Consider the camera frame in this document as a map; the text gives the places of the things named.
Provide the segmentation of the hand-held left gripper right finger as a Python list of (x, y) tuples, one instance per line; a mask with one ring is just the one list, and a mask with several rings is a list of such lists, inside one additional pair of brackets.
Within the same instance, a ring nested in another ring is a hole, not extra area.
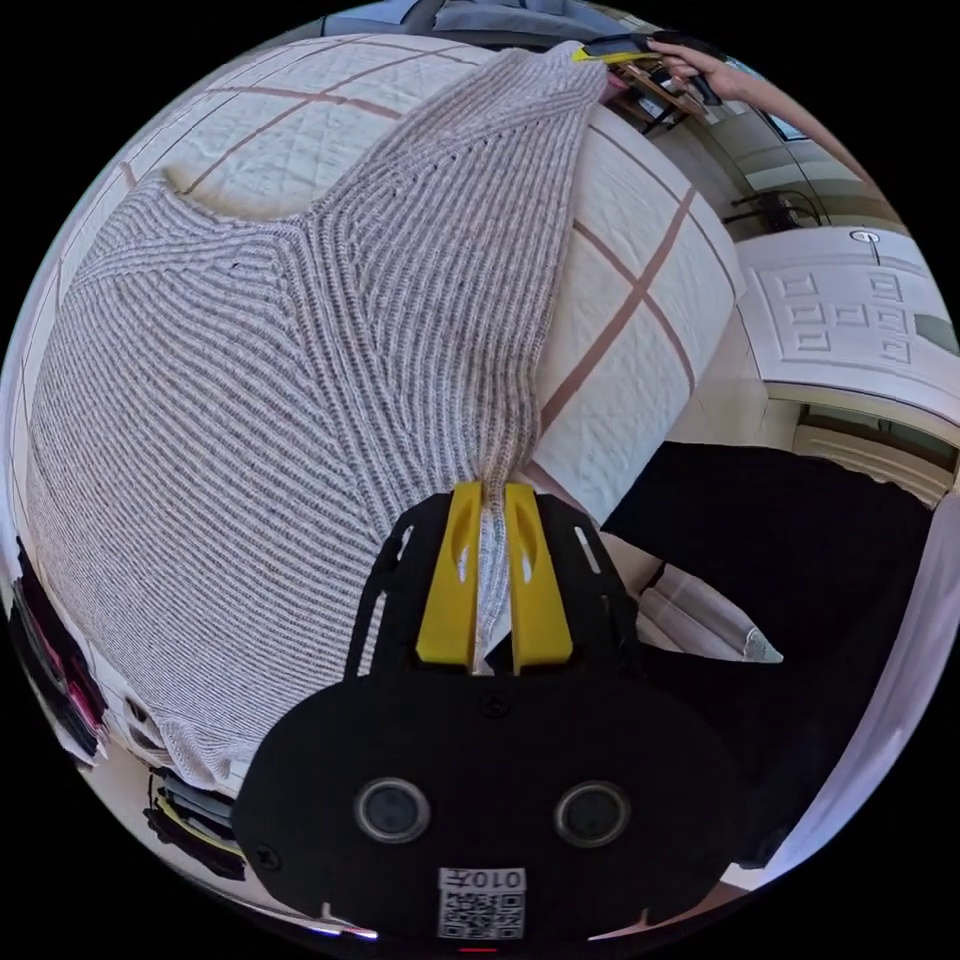
[(573, 640), (537, 496), (526, 484), (509, 484), (504, 506), (513, 671), (563, 666)]

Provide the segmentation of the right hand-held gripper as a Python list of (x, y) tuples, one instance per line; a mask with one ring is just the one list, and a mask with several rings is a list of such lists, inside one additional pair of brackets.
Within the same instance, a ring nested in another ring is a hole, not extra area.
[(620, 33), (595, 38), (575, 50), (571, 59), (574, 62), (633, 62), (645, 59), (657, 59), (659, 54), (650, 44), (678, 44), (676, 31), (655, 31), (652, 33)]

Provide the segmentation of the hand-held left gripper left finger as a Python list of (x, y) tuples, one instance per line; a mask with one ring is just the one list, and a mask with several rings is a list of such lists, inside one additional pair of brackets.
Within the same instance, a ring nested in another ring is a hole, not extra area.
[(427, 665), (474, 662), (482, 509), (480, 482), (454, 488), (415, 646)]

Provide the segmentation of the person's right hand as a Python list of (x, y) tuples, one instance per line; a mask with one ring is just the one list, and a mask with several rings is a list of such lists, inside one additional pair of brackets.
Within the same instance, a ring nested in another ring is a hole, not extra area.
[(649, 50), (655, 53), (667, 68), (678, 87), (692, 90), (705, 105), (722, 103), (724, 81), (728, 80), (728, 64), (709, 53), (685, 45), (647, 41)]

